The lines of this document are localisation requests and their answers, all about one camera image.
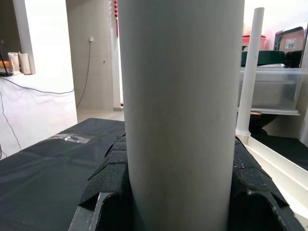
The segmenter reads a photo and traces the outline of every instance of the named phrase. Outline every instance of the white pvc pipe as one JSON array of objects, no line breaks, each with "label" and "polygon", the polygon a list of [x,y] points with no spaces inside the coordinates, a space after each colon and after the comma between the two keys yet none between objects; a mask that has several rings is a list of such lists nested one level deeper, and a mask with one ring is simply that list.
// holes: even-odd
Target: white pvc pipe
[{"label": "white pvc pipe", "polygon": [[119,1],[135,230],[227,230],[243,14],[243,0]]},{"label": "white pvc pipe", "polygon": [[260,38],[261,38],[262,24],[263,24],[263,15],[264,15],[263,7],[255,9],[254,19],[251,28],[251,36],[248,45],[239,113],[237,116],[237,123],[236,123],[236,134],[241,136],[250,134],[248,128],[249,128],[252,98],[254,95]]}]

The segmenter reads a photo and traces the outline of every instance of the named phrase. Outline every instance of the clear tape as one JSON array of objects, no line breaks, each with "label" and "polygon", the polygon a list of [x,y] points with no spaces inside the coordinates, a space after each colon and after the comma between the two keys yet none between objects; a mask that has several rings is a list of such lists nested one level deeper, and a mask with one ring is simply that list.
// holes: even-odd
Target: clear tape
[{"label": "clear tape", "polygon": [[48,138],[48,140],[53,140],[53,139],[61,139],[64,141],[69,141],[74,143],[87,143],[92,139],[92,137],[89,136],[81,137],[80,135],[77,134],[65,133],[65,134],[57,134]]}]

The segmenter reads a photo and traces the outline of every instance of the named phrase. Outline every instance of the floor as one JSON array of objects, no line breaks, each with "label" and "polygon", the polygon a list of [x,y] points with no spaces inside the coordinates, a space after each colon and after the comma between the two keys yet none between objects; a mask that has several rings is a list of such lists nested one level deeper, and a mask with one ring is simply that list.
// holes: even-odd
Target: floor
[{"label": "floor", "polygon": [[99,119],[110,119],[124,121],[124,112],[116,111],[102,111],[102,110],[90,110],[90,109],[77,109],[77,120],[78,123],[89,119],[89,118],[99,118]]}]

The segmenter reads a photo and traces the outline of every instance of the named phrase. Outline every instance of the green object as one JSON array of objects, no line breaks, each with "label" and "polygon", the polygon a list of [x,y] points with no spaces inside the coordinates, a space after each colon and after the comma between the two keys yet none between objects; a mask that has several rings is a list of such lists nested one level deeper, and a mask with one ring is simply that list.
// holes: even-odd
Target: green object
[{"label": "green object", "polygon": [[[242,51],[242,64],[246,65],[247,51]],[[283,51],[259,51],[258,66],[268,64],[283,64],[285,54]]]}]

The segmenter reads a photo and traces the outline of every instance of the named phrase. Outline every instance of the transparent plastic container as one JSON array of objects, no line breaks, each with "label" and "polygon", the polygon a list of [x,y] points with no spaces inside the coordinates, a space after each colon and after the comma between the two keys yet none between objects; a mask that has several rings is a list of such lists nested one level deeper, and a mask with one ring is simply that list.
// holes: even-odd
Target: transparent plastic container
[{"label": "transparent plastic container", "polygon": [[[294,111],[300,88],[308,72],[302,68],[258,67],[252,108],[264,113],[282,114],[278,111]],[[239,101],[242,92],[244,68],[240,71]]]}]

